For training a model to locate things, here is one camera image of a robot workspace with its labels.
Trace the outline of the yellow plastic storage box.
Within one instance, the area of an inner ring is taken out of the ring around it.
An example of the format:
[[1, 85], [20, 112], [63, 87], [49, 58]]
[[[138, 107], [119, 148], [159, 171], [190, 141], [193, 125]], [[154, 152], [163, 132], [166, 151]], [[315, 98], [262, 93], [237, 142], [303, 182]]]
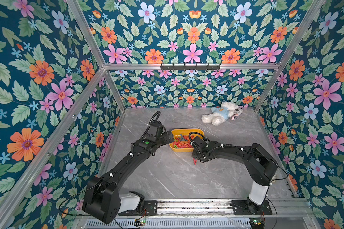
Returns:
[[[204, 132], [201, 129], [198, 128], [181, 128], [181, 129], [174, 129], [171, 131], [173, 136], [177, 135], [187, 135], [190, 136], [191, 139], [194, 139], [196, 136], [199, 136], [201, 138], [204, 137]], [[172, 148], [172, 143], [169, 144], [170, 148], [173, 152], [180, 153], [180, 152], [193, 152], [194, 148], [187, 148], [187, 149], [174, 149]]]

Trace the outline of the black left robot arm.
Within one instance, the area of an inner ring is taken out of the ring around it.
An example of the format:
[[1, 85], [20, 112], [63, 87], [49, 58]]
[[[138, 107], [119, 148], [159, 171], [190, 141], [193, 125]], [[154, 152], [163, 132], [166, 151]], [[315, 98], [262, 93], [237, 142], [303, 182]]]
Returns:
[[120, 213], [143, 214], [145, 197], [135, 191], [120, 194], [120, 190], [136, 170], [162, 146], [174, 141], [173, 134], [166, 131], [160, 121], [152, 121], [145, 133], [131, 143], [130, 152], [110, 171], [101, 177], [93, 177], [87, 184], [82, 210], [109, 224]]

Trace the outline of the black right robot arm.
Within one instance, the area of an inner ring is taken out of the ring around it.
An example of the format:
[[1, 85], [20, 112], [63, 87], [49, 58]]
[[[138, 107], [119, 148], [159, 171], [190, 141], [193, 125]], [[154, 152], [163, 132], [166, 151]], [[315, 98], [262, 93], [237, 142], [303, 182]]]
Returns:
[[242, 163], [253, 180], [247, 204], [259, 207], [263, 204], [274, 175], [279, 168], [274, 158], [260, 144], [234, 146], [195, 136], [191, 139], [192, 157], [202, 163], [213, 159], [226, 159]]

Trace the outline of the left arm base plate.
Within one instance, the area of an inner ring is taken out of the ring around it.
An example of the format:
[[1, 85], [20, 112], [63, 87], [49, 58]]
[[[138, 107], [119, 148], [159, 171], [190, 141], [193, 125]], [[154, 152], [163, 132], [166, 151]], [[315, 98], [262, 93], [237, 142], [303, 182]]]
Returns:
[[119, 216], [156, 216], [158, 201], [141, 199], [134, 210], [125, 210], [118, 213]]

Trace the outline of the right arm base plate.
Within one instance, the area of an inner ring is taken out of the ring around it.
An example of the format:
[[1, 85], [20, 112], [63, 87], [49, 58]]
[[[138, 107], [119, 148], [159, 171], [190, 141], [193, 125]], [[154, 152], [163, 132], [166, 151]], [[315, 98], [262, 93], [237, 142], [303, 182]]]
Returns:
[[273, 212], [270, 207], [270, 203], [267, 199], [263, 201], [261, 205], [255, 204], [250, 199], [238, 199], [232, 200], [230, 206], [233, 208], [235, 215], [272, 215]]

